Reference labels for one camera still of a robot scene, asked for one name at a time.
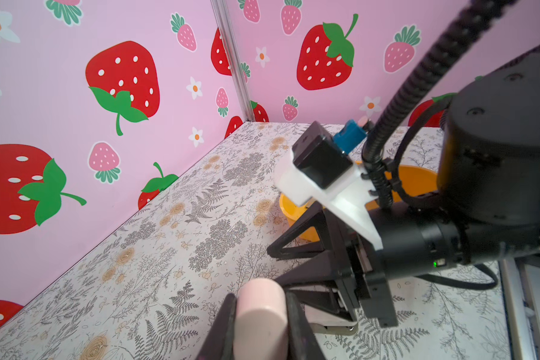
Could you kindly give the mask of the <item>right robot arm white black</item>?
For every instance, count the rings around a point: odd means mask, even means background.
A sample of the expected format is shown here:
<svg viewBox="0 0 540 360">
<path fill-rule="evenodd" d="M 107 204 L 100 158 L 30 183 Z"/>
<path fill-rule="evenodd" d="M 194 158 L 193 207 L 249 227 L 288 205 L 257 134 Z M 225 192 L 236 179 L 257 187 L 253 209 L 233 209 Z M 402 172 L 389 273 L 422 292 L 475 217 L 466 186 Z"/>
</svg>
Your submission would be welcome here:
<svg viewBox="0 0 540 360">
<path fill-rule="evenodd" d="M 438 113 L 445 131 L 437 189 L 413 196 L 399 165 L 410 142 Z M 384 160 L 400 202 L 368 209 L 371 178 L 350 160 L 369 125 L 349 121 L 336 134 L 312 123 L 275 171 L 296 205 L 310 203 L 268 246 L 278 260 L 302 264 L 277 278 L 291 326 L 354 327 L 357 310 L 383 328 L 398 323 L 389 282 L 415 277 L 484 291 L 499 281 L 488 262 L 540 254 L 540 45 L 411 124 L 395 156 Z"/>
</svg>

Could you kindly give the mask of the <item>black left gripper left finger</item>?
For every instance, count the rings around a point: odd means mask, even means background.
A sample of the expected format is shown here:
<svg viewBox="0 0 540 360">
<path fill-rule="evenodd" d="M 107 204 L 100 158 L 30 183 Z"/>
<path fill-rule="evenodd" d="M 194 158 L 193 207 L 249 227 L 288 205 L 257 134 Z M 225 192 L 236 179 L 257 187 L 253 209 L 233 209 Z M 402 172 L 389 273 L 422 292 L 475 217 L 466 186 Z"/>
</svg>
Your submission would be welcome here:
<svg viewBox="0 0 540 360">
<path fill-rule="evenodd" d="M 233 360 L 237 297 L 228 294 L 208 332 L 196 360 Z"/>
</svg>

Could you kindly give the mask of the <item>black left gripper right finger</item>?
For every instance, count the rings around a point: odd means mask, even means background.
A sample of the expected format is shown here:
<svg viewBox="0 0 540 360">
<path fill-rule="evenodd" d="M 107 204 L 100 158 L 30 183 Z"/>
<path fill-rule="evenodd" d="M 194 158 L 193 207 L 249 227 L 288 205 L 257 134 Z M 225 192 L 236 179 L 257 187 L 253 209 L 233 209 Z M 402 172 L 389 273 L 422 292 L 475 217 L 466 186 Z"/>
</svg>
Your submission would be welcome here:
<svg viewBox="0 0 540 360">
<path fill-rule="evenodd" d="M 326 360 L 297 296 L 286 292 L 288 360 Z"/>
</svg>

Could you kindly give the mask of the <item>pink white small stapler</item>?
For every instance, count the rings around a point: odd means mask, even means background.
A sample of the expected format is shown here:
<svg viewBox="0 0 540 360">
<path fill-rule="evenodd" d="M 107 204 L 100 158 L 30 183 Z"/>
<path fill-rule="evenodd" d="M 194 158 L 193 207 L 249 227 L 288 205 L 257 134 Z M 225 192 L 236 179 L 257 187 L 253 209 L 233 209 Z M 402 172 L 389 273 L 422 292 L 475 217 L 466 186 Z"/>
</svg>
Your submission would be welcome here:
<svg viewBox="0 0 540 360">
<path fill-rule="evenodd" d="M 314 335 L 357 332 L 356 321 L 344 322 L 308 306 L 302 309 Z M 287 359 L 288 345 L 286 291 L 268 278 L 249 280 L 238 291 L 234 359 Z"/>
</svg>

